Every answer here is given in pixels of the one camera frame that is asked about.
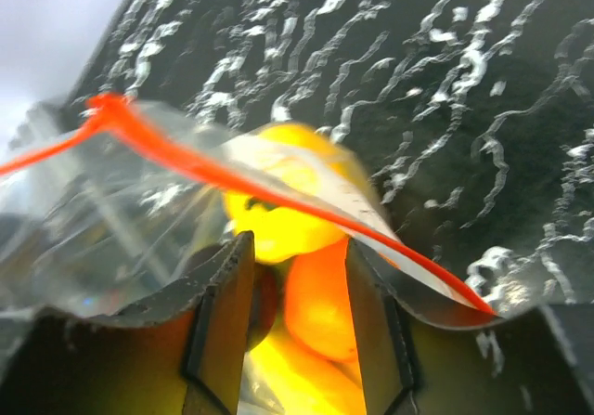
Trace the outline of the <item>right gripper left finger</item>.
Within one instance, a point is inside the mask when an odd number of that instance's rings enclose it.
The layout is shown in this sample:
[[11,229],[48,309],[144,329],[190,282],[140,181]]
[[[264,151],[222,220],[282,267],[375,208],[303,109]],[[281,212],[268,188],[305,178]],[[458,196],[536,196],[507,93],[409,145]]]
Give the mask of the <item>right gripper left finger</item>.
[[181,363],[184,414],[235,414],[254,282],[253,234],[243,233],[206,288],[189,327]]

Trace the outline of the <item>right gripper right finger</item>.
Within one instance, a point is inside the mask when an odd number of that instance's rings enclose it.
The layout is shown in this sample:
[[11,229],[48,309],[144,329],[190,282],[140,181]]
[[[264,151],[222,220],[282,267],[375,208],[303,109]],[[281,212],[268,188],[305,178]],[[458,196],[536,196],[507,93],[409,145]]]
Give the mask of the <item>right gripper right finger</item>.
[[407,327],[355,240],[348,243],[345,271],[367,413],[417,414]]

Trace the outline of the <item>fake orange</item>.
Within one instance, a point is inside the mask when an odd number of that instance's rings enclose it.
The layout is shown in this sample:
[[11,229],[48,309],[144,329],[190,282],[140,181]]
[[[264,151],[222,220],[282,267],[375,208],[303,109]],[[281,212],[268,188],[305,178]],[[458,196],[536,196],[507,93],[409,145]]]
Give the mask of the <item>fake orange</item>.
[[285,283],[289,333],[314,353],[336,362],[357,358],[345,260],[348,238],[292,262]]

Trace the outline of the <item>clear zip top bag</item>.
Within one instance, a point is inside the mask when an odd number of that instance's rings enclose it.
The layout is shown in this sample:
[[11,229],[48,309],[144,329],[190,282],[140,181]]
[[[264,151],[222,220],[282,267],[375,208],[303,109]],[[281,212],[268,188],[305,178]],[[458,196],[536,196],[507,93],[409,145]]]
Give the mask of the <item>clear zip top bag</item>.
[[[189,327],[232,243],[251,232],[233,232],[225,191],[342,229],[401,319],[471,329],[496,317],[464,282],[397,238],[378,197],[366,199],[311,151],[259,144],[256,130],[193,123],[156,101],[100,95],[88,112],[70,131],[57,113],[35,110],[1,142],[3,413],[184,414]],[[281,191],[258,159],[269,155],[317,169],[326,177],[319,194]],[[316,354],[285,324],[285,283],[300,254],[269,265],[256,260],[254,235],[253,247],[235,414],[286,414],[248,354],[277,328]],[[351,362],[327,360],[362,386],[358,353]]]

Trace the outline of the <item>yellow fake bananas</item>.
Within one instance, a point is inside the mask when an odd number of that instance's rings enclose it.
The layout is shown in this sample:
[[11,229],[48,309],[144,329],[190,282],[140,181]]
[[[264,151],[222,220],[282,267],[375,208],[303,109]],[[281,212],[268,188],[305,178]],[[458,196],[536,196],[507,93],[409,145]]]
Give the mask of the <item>yellow fake bananas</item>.
[[270,331],[248,354],[286,414],[365,414],[361,383],[311,353],[282,328]]

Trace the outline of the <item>yellow fake bell pepper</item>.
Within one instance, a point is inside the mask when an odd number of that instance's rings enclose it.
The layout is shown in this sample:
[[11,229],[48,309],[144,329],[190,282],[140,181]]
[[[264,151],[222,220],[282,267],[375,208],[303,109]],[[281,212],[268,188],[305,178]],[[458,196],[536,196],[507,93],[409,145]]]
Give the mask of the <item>yellow fake bell pepper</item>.
[[[368,173],[349,149],[330,142],[315,128],[298,122],[268,124],[254,133],[259,144],[267,141],[306,149],[366,197],[373,200],[377,193],[369,184]],[[294,156],[260,156],[264,170],[273,176],[279,189],[292,196],[297,194],[314,197],[321,191],[321,181],[326,177],[317,169],[299,161]],[[345,232],[335,224],[296,211],[286,206],[269,203],[242,192],[225,191],[222,194],[226,213],[238,235],[250,230],[254,235],[255,258],[263,264],[278,264],[298,254],[311,253],[345,237]]]

